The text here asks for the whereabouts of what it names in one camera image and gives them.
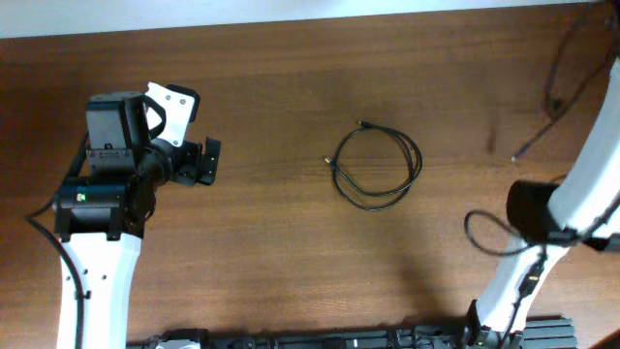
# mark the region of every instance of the white bracket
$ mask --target white bracket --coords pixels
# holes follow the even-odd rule
[[[155,82],[148,83],[148,91],[144,94],[166,110],[166,126],[157,138],[167,141],[172,146],[181,147],[196,103],[195,98],[171,91]],[[149,108],[146,111],[146,122],[148,128],[152,129],[162,122],[162,118]]]

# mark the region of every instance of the white wall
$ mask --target white wall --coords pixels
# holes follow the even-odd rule
[[[0,38],[585,0],[0,0]]]

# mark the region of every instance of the wood grain surface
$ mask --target wood grain surface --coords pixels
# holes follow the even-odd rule
[[[157,193],[131,295],[129,339],[203,327],[249,333],[422,324],[465,314],[498,260],[463,235],[475,207],[504,215],[518,178],[568,171],[605,96],[598,77],[520,162],[547,121],[555,47],[581,6],[371,16],[0,41],[0,346],[52,348],[60,262],[22,220],[52,194],[102,92],[150,80],[201,94],[187,139],[223,143],[212,187]],[[608,45],[594,20],[560,70],[571,91]],[[424,169],[396,207],[365,212],[323,161],[357,120],[401,130]],[[402,153],[368,133],[344,150],[364,187],[406,176]],[[42,221],[52,226],[52,215]],[[506,237],[477,224],[501,247]],[[620,327],[620,260],[579,246],[532,315],[563,314],[582,347]]]

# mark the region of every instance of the wire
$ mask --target wire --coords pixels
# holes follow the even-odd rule
[[[534,266],[540,266],[541,268],[544,265],[544,262],[546,261],[547,258],[547,254],[546,254],[546,245],[545,244],[531,244],[528,243],[526,246],[521,247],[521,248],[517,248],[514,249],[512,251],[498,251],[498,250],[493,250],[487,247],[482,246],[475,238],[474,235],[472,233],[472,230],[470,228],[470,221],[472,219],[472,217],[474,216],[482,216],[484,218],[487,218],[488,220],[490,220],[491,222],[497,224],[498,227],[502,228],[502,230],[504,230],[505,232],[509,233],[510,235],[514,236],[514,237],[520,237],[521,234],[512,226],[510,226],[507,223],[504,223],[499,217],[497,217],[495,214],[482,210],[482,209],[473,209],[469,212],[467,212],[467,214],[465,215],[465,219],[463,221],[463,225],[465,228],[465,236],[467,237],[467,239],[481,252],[487,254],[487,255],[491,255],[491,256],[495,256],[495,257],[510,257],[510,256],[516,256],[532,247],[536,247],[536,246],[540,246],[542,248],[542,253],[541,253],[541,257],[539,258],[539,260],[534,264]],[[532,272],[532,270],[528,271],[525,276],[524,276],[524,281],[523,282],[529,282],[528,277],[530,275],[530,273]],[[497,344],[497,349],[502,349],[502,347],[504,346],[504,344],[506,343],[506,340],[508,340],[509,336],[511,335],[511,331],[512,331],[512,326],[514,326],[514,321],[516,320],[516,315],[518,314],[519,311],[519,307],[521,306],[521,302],[523,301],[524,298],[530,296],[532,294],[533,289],[530,289],[528,291],[524,291],[521,289],[522,286],[519,286],[519,295],[516,299],[516,302],[513,304],[514,306],[514,310],[512,311],[512,315],[511,315],[511,319],[509,321],[509,324],[506,328],[506,331],[504,332],[504,335],[500,338],[498,344]]]
[[[81,170],[82,165],[84,164],[84,160],[86,158],[86,141],[88,140],[88,132],[84,135],[83,139],[79,143],[79,149],[77,150],[77,154],[74,157],[67,174],[65,174],[65,179],[70,176],[79,175],[79,171]],[[63,260],[67,269],[69,270],[69,274],[74,280],[74,285],[76,287],[76,302],[77,302],[77,317],[76,317],[76,349],[81,349],[82,346],[82,338],[84,333],[84,290],[81,284],[81,279],[79,278],[79,272],[76,268],[76,265],[67,254],[67,251],[62,246],[62,244],[54,237],[52,233],[49,232],[46,227],[41,225],[41,223],[35,220],[35,217],[40,216],[45,213],[48,209],[53,205],[54,195],[52,195],[51,199],[47,201],[45,205],[41,208],[35,210],[34,212],[26,215],[25,219],[31,226],[33,226],[44,238],[49,241],[51,246],[58,252],[60,258]]]
[[[614,16],[616,22],[618,21],[618,4],[615,1],[608,1],[614,8]],[[534,136],[527,141],[524,145],[522,145],[511,157],[513,161],[516,161],[519,157],[521,157],[525,152],[534,144],[537,140],[539,140],[542,136],[544,136],[553,126],[555,126],[558,121],[560,121],[566,113],[573,107],[574,103],[581,97],[583,91],[588,86],[590,81],[595,78],[598,74],[600,74],[606,67],[609,65],[613,59],[615,58],[617,51],[617,39],[614,40],[613,45],[609,49],[609,51],[605,55],[605,59],[601,62],[595,69],[593,69],[577,86],[577,89],[574,91],[571,98],[568,99],[566,103],[561,103],[559,99],[552,98],[552,89],[553,85],[556,81],[557,71],[560,66],[560,61],[564,57],[566,47],[568,43],[573,38],[574,34],[580,29],[585,23],[587,17],[595,10],[598,5],[604,4],[605,1],[596,2],[589,4],[587,8],[579,15],[579,17],[571,24],[569,29],[566,31],[562,39],[560,40],[560,44],[555,53],[555,57],[551,63],[551,67],[549,68],[549,73],[546,78],[546,82],[544,83],[543,90],[543,98],[542,98],[542,109],[546,113],[546,115],[551,119],[549,123],[544,125],[541,130],[539,130]]]
[[[524,247],[517,248],[512,251],[499,251],[499,250],[494,250],[494,249],[490,249],[488,247],[482,246],[476,240],[476,238],[474,238],[474,234],[472,232],[472,229],[470,228],[470,221],[472,220],[472,217],[477,216],[477,215],[487,218],[491,222],[497,224],[497,226],[502,228],[505,232],[509,233],[510,235],[514,237],[520,237],[521,234],[515,228],[502,222],[495,214],[489,211],[485,211],[483,209],[473,209],[467,212],[467,214],[465,215],[465,219],[463,220],[463,226],[465,228],[465,236],[474,245],[474,247],[476,247],[482,253],[490,255],[490,256],[495,256],[495,257],[510,257],[510,256],[516,256],[517,254],[536,246],[534,244],[527,244]]]
[[[512,311],[511,320],[508,323],[508,327],[506,328],[504,335],[502,335],[502,338],[497,343],[497,349],[502,349],[504,343],[506,343],[506,340],[511,335],[512,326],[514,326],[514,320],[516,320],[516,314],[519,312],[519,307],[521,306],[521,302],[523,301],[523,299],[524,297],[519,295],[519,297],[516,299],[516,302],[513,304],[514,310]]]
[[[333,159],[329,159],[329,158],[325,159],[325,161],[331,166],[333,184],[338,190],[338,192],[340,193],[340,195],[342,195],[343,198],[345,198],[349,203],[351,203],[353,206],[357,208],[367,210],[367,211],[379,211],[379,210],[388,209],[396,205],[399,201],[401,201],[405,197],[405,195],[407,195],[407,193],[409,192],[409,189],[411,189],[412,184],[414,183],[416,178],[418,178],[419,173],[422,170],[422,153],[419,150],[418,145],[414,142],[414,140],[412,140],[409,136],[405,135],[404,133],[400,131],[390,129],[388,127],[375,125],[375,124],[372,124],[366,121],[359,121],[358,123],[361,126],[361,128],[350,133],[342,140],[342,142],[336,148],[336,152],[333,156]],[[404,182],[403,184],[401,184],[400,186],[394,189],[387,190],[387,191],[381,191],[381,192],[369,192],[369,191],[363,190],[359,188],[359,186],[357,186],[353,182],[353,180],[344,171],[342,171],[342,169],[340,169],[340,167],[338,166],[338,158],[340,157],[340,151],[342,150],[344,145],[347,143],[347,141],[350,140],[355,135],[358,135],[362,132],[367,132],[370,130],[381,131],[381,132],[384,132],[392,136],[405,149],[405,158],[407,160],[409,177],[406,182]],[[415,163],[414,163],[411,150],[414,151],[414,154],[416,157]],[[398,195],[398,194],[400,195],[398,195],[398,197],[396,197],[394,200],[381,206],[365,206],[351,199],[351,197],[342,190],[342,188],[340,187],[340,183],[338,182],[338,175],[341,175],[347,181],[347,183],[351,185],[351,187],[353,187],[359,194],[364,195],[364,196],[373,197],[373,198],[382,198],[382,197],[393,196],[393,195]]]

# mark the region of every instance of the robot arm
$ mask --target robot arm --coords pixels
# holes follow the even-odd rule
[[[508,328],[511,333],[522,332],[534,297],[572,245],[582,241],[601,251],[620,249],[619,96],[620,60],[616,60],[599,117],[562,185],[517,182],[511,189],[508,216],[523,238],[512,238],[508,250],[535,246],[505,258],[496,278],[473,303],[471,345],[488,345],[488,340],[497,338],[490,333]],[[534,270],[543,245],[546,259]],[[520,291],[524,285],[530,287],[526,294]]]
[[[220,143],[184,141],[200,96],[156,83],[145,94],[94,96],[86,117],[88,177],[69,177],[54,198],[54,232],[75,265],[83,288],[83,348],[124,348],[129,295],[144,224],[155,210],[155,191],[168,181],[210,185]],[[77,293],[62,264],[58,348],[76,343]]]

